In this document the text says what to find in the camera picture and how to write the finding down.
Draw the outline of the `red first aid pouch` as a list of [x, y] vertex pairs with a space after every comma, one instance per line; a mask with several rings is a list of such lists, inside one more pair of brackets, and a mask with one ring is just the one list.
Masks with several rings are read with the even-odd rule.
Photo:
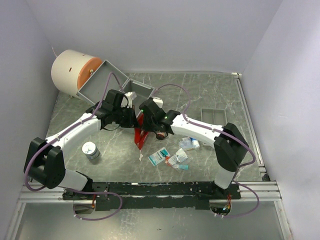
[[137, 118], [137, 125], [134, 127], [134, 143], [139, 150], [141, 150], [145, 144], [145, 140], [149, 135], [149, 132], [142, 129], [144, 122], [144, 114], [140, 114]]

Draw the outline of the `teal wipe sachet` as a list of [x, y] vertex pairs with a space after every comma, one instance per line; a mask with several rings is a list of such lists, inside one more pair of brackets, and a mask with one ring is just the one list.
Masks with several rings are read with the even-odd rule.
[[159, 163], [163, 162], [164, 160], [170, 158], [171, 155], [170, 153], [167, 151], [167, 149], [165, 147], [162, 147], [161, 149], [159, 149], [158, 151], [156, 151], [155, 153], [151, 154], [148, 159], [151, 162], [151, 164], [155, 167], [157, 166]]

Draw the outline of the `clear bag with mask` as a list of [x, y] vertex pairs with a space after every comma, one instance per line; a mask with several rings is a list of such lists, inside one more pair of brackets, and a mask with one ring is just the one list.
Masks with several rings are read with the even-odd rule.
[[192, 150], [194, 148], [192, 140], [189, 137], [181, 138], [178, 145], [184, 151]]

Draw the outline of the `printed clear plastic packet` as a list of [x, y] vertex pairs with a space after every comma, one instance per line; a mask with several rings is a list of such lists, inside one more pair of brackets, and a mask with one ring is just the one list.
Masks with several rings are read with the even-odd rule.
[[180, 165], [188, 159], [187, 153], [180, 148], [174, 155], [166, 159], [166, 164], [170, 167], [179, 169]]

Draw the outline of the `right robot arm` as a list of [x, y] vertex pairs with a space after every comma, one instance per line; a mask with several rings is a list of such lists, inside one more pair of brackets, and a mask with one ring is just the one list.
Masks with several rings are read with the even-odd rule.
[[176, 110], [165, 112], [153, 98], [141, 103], [139, 109], [143, 113], [144, 131], [191, 137], [212, 147], [219, 164], [212, 193], [218, 199], [229, 194], [229, 186], [250, 150], [233, 123], [214, 125], [194, 120]]

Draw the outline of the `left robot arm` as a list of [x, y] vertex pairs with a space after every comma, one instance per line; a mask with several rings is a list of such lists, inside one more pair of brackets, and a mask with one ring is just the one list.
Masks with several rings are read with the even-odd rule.
[[46, 139], [34, 138], [28, 149], [25, 179], [32, 178], [44, 188], [64, 187], [75, 190], [81, 199], [89, 199], [94, 192], [92, 179], [65, 167], [64, 158], [90, 135], [116, 123], [122, 128], [138, 127], [135, 114], [134, 91], [123, 93], [114, 89], [106, 97], [89, 107], [85, 113], [64, 130]]

